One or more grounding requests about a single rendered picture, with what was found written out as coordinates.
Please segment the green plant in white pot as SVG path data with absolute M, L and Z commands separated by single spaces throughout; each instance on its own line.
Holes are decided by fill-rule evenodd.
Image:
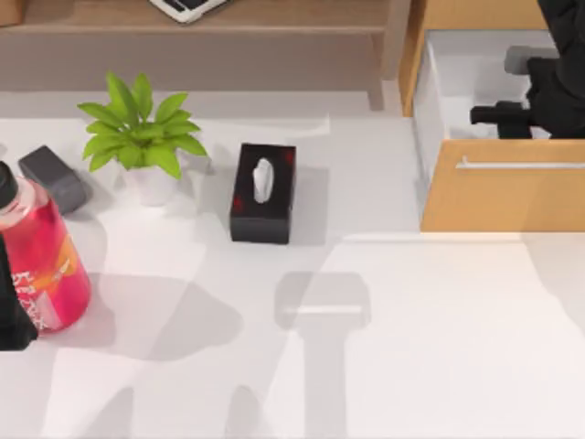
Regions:
M 110 71 L 106 84 L 108 103 L 78 105 L 93 118 L 86 127 L 90 139 L 82 158 L 89 162 L 91 172 L 112 161 L 118 163 L 143 205 L 163 206 L 183 177 L 179 156 L 208 156 L 197 138 L 201 128 L 192 121 L 192 112 L 184 108 L 188 93 L 174 92 L 155 104 L 151 82 L 143 73 L 127 84 Z

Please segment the white keyboard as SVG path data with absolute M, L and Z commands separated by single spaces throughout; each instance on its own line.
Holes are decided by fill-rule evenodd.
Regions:
M 230 0 L 148 0 L 161 12 L 180 24 L 190 24 Z

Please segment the white tissue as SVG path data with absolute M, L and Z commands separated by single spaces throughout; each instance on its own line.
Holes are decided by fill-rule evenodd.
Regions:
M 267 158 L 261 158 L 252 171 L 254 184 L 254 199 L 259 204 L 266 203 L 271 198 L 274 184 L 274 168 Z

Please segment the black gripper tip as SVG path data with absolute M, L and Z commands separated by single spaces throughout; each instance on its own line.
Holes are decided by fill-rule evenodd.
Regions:
M 37 337 L 35 325 L 17 298 L 0 235 L 0 352 L 25 350 Z

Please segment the pink bottle with black cap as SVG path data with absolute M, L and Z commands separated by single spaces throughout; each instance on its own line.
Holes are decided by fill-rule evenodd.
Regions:
M 0 236 L 20 304 L 40 334 L 75 324 L 91 283 L 57 205 L 39 184 L 0 161 Z

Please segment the wooden open shelf unit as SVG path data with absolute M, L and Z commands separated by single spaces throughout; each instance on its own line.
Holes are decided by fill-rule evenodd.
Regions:
M 148 0 L 24 0 L 0 27 L 0 92 L 99 91 L 107 71 L 158 91 L 363 91 L 384 106 L 410 0 L 230 0 L 182 25 Z

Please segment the drawer with grey inside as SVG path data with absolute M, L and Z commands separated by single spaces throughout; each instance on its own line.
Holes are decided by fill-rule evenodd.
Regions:
M 554 49 L 544 30 L 434 30 L 427 33 L 413 98 L 419 181 L 431 182 L 445 140 L 497 138 L 495 127 L 473 125 L 475 105 L 523 100 L 529 81 L 505 72 L 511 46 Z M 545 140 L 541 129 L 534 140 Z

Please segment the dark grey stapler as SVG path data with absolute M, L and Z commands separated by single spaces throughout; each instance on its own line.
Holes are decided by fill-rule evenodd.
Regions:
M 48 146 L 41 145 L 17 163 L 24 177 L 48 192 L 61 214 L 69 214 L 89 200 L 86 186 L 77 172 Z

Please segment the black tissue box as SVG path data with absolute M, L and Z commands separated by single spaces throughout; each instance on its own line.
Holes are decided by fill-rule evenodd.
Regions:
M 263 157 L 273 165 L 274 184 L 271 198 L 259 204 L 254 199 L 252 171 Z M 229 211 L 233 241 L 274 244 L 290 241 L 296 158 L 292 145 L 241 145 Z

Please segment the pale wooden drawer front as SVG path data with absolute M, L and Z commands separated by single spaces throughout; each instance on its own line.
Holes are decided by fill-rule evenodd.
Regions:
M 585 170 L 456 169 L 469 161 L 585 162 L 585 140 L 445 140 L 425 232 L 585 232 Z

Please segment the light wooden box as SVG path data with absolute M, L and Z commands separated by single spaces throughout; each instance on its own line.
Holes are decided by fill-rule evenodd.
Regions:
M 24 0 L 0 0 L 0 27 L 19 25 L 24 16 Z

